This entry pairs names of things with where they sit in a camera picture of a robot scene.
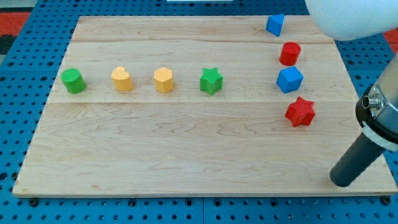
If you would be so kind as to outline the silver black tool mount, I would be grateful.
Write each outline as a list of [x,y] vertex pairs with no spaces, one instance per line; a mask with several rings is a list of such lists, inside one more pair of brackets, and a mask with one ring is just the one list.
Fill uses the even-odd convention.
[[359,101],[365,112],[358,121],[363,134],[389,151],[397,150],[397,56],[389,62],[377,81]]

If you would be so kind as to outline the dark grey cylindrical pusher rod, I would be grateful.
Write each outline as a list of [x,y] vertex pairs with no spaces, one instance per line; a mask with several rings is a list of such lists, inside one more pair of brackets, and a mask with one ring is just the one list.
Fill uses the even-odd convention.
[[356,180],[385,149],[361,133],[331,169],[330,180],[339,187],[347,187]]

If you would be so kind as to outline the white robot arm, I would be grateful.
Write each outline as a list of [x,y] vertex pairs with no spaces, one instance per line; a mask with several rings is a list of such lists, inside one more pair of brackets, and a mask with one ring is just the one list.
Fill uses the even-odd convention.
[[[334,40],[354,40],[397,28],[397,0],[306,0],[319,29]],[[349,186],[384,151],[397,150],[397,58],[368,86],[355,107],[362,133],[330,171]]]

